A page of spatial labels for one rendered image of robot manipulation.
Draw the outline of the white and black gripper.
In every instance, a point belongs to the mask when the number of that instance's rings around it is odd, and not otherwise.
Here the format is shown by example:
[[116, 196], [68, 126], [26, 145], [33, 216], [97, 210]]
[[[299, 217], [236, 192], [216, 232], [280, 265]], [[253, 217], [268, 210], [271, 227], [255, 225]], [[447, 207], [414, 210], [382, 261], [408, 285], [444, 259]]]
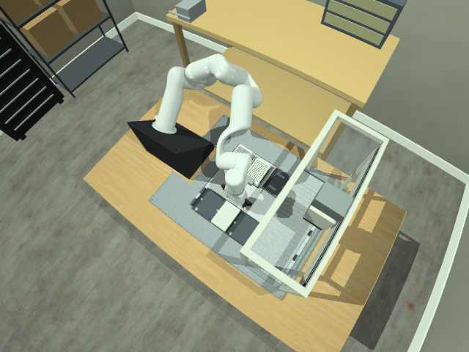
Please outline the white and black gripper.
[[221, 187], [223, 188], [226, 197], [230, 198], [238, 205], [242, 205], [243, 208], [244, 206], [252, 206], [252, 203], [247, 199], [248, 196], [246, 190], [244, 190], [244, 192], [240, 196], [234, 197], [228, 193], [226, 185], [221, 184]]

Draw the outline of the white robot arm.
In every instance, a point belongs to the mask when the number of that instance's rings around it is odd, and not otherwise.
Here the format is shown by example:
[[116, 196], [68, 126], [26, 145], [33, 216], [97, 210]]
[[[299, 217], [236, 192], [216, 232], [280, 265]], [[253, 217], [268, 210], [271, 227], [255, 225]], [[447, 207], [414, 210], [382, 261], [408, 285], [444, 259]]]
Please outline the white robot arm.
[[212, 86], [217, 81], [216, 77], [221, 83], [234, 87], [229, 127], [217, 143], [216, 166], [228, 170], [225, 174], [226, 188], [230, 195], [237, 197], [244, 192], [247, 184], [252, 186], [255, 182], [247, 175], [252, 158], [248, 153], [224, 151], [224, 144], [232, 134], [251, 127], [253, 109], [262, 103], [262, 92], [247, 70], [231, 64], [221, 54], [192, 62], [186, 68], [173, 67], [168, 73], [159, 114], [155, 116], [157, 122], [153, 122], [152, 126], [163, 133], [176, 133], [174, 127], [184, 98], [183, 89]]

